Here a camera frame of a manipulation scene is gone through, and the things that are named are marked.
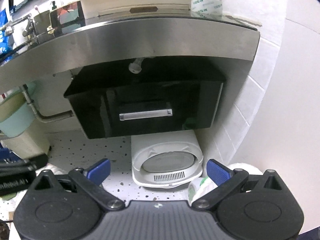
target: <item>blue gripper pad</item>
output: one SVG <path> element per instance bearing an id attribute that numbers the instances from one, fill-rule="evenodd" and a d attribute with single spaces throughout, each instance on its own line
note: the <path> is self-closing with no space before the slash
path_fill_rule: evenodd
<path id="1" fill-rule="evenodd" d="M 233 171 L 223 166 L 221 163 L 217 162 L 214 159 L 210 159 L 207 162 L 207 174 L 212 181 L 220 186 L 233 175 Z"/>
<path id="2" fill-rule="evenodd" d="M 94 184 L 100 185 L 109 175 L 111 171 L 110 160 L 104 158 L 89 168 L 85 169 L 84 175 Z"/>

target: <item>black cabinet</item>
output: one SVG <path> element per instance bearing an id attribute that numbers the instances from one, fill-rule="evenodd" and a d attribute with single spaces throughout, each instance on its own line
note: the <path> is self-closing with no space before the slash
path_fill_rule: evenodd
<path id="1" fill-rule="evenodd" d="M 84 67 L 64 94 L 88 138 L 210 127 L 224 77 L 205 57 L 156 57 Z"/>

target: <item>pipe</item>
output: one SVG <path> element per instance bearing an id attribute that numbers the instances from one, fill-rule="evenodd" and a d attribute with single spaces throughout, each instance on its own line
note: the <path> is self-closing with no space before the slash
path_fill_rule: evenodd
<path id="1" fill-rule="evenodd" d="M 63 119 L 67 119 L 69 117 L 73 117 L 74 114 L 71 110 L 63 112 L 63 113 L 59 113 L 59 114 L 54 114 L 54 115 L 50 115 L 50 116 L 43 116 L 37 109 L 36 106 L 34 104 L 33 99 L 31 99 L 29 93 L 28 93 L 28 87 L 26 85 L 23 85 L 21 87 L 19 87 L 20 90 L 22 91 L 27 104 L 31 107 L 33 114 L 35 115 L 36 119 L 40 122 L 43 123 L 49 123 L 49 122 L 56 122 L 56 121 L 60 121 Z"/>

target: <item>handle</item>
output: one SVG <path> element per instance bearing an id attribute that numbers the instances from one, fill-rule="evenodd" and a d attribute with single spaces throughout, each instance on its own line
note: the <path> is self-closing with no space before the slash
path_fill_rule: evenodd
<path id="1" fill-rule="evenodd" d="M 125 120 L 162 117 L 162 116 L 172 116 L 172 109 L 168 108 L 168 109 L 141 111 L 141 112 L 133 112 L 133 113 L 121 113 L 119 114 L 119 119 L 120 121 L 125 121 Z"/>

